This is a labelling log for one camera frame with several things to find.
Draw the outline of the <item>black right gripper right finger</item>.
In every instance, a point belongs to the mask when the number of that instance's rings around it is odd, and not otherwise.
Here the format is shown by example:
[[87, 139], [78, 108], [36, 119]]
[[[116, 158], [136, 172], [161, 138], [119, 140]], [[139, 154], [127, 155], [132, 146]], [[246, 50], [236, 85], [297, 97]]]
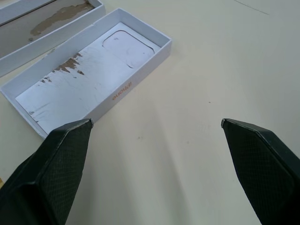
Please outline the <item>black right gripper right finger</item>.
[[270, 130], [222, 119], [238, 180], [262, 225], [300, 225], [300, 159]]

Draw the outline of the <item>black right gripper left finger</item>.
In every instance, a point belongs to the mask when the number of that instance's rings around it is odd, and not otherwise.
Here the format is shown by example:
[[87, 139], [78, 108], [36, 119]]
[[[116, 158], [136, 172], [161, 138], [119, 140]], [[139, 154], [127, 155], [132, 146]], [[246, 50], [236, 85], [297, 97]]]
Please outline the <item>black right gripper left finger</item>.
[[0, 225], [65, 225], [92, 128], [92, 119], [83, 119], [50, 132], [0, 188]]

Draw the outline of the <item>white phone box base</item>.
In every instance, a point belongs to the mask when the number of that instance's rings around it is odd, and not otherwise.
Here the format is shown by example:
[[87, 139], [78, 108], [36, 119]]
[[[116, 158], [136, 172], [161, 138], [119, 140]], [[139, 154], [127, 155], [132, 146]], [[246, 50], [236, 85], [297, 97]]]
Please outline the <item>white phone box base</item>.
[[118, 8], [1, 87], [41, 136], [70, 122], [97, 121], [169, 55], [172, 40]]

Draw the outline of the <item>white phone box lid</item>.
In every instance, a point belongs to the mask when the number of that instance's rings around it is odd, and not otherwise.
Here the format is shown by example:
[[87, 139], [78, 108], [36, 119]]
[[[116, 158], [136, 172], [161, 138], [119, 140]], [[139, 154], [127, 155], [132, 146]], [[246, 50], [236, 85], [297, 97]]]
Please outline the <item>white phone box lid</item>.
[[0, 0], [0, 77], [105, 16], [101, 0]]

